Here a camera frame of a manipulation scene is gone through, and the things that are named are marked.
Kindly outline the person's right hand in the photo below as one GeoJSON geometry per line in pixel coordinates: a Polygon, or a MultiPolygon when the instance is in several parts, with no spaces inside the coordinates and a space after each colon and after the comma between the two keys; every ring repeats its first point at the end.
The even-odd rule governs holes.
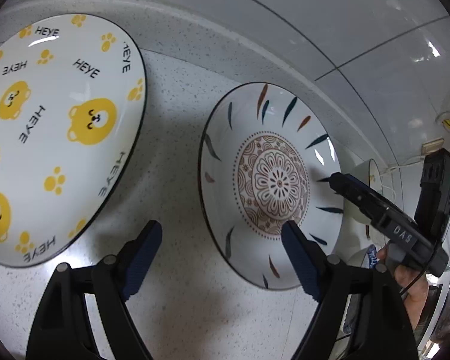
{"type": "MultiPolygon", "coordinates": [[[[405,289],[416,276],[418,271],[398,265],[393,273],[398,285],[405,289]]],[[[419,324],[420,316],[428,298],[428,281],[422,275],[407,291],[403,304],[410,319],[412,329],[415,330],[419,324]]]]}

